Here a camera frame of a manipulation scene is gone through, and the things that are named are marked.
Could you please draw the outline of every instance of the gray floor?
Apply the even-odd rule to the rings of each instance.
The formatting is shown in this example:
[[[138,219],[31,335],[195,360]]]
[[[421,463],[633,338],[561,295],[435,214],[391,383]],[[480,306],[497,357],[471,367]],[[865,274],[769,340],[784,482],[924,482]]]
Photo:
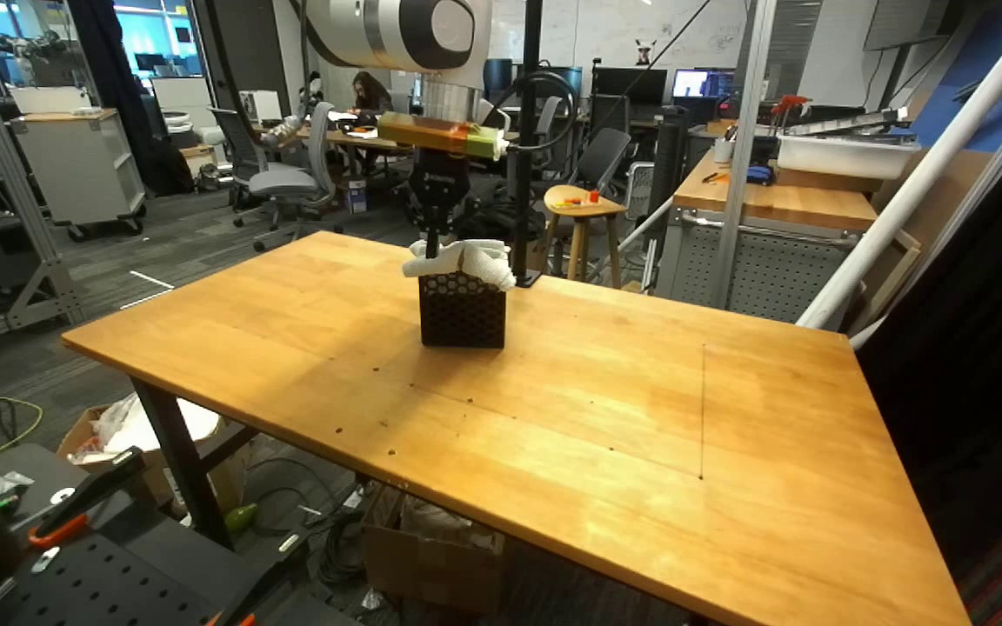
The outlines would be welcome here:
[[[192,195],[192,197],[153,197],[145,214],[145,233],[130,237],[118,224],[72,243],[57,229],[59,253],[77,280],[88,315],[115,311],[124,301],[153,295],[156,280],[189,286],[218,266],[253,256],[249,237],[263,224],[232,224],[225,195]],[[370,205],[364,214],[343,219],[349,233],[409,243],[414,224],[400,205]],[[26,434],[45,447],[57,447],[79,410],[111,402],[130,391],[124,374],[95,364],[59,343],[62,323],[26,325],[0,338],[0,397],[21,397],[40,408],[40,425]],[[249,468],[242,482],[248,499],[262,499],[253,527],[237,543],[249,561],[263,561],[285,527],[311,527],[320,544],[324,525],[307,525],[299,503],[312,512],[330,512],[349,489],[351,474],[312,459],[299,447],[279,446],[271,439],[253,439]],[[359,612],[360,583],[343,590],[327,590],[318,581],[302,581],[302,590],[318,590],[327,603],[337,603],[359,623],[467,623],[467,616],[439,616],[417,603],[385,603],[382,612]],[[653,600],[625,583],[588,575],[540,548],[523,548],[511,563],[511,583],[503,590],[503,608],[480,623],[690,623],[683,608]]]

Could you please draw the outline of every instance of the stool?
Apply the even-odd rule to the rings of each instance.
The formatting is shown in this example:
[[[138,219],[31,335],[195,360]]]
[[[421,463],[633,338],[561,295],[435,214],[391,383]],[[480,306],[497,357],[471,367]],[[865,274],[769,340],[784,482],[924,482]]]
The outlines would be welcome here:
[[[607,286],[619,286],[614,214],[625,209],[613,197],[591,201],[591,192],[575,186],[575,184],[545,186],[544,209],[545,209],[545,243],[558,237],[561,219],[575,219],[569,262],[568,262],[568,279],[575,280],[583,280],[583,270],[588,270],[591,219],[604,219]]]

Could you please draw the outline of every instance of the metal frame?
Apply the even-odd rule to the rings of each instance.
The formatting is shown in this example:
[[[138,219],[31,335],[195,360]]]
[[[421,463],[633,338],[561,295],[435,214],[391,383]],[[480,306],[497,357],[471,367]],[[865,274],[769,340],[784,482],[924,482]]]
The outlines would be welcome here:
[[[23,164],[10,141],[10,133],[2,129],[2,119],[0,119],[0,184],[6,186],[10,205],[39,253],[39,266],[31,270],[23,288],[14,295],[6,311],[0,311],[0,335],[21,330],[40,321],[57,321],[57,315],[65,315],[68,323],[77,323],[79,321],[77,288],[57,253],[57,243],[40,219],[40,205],[26,184]]]

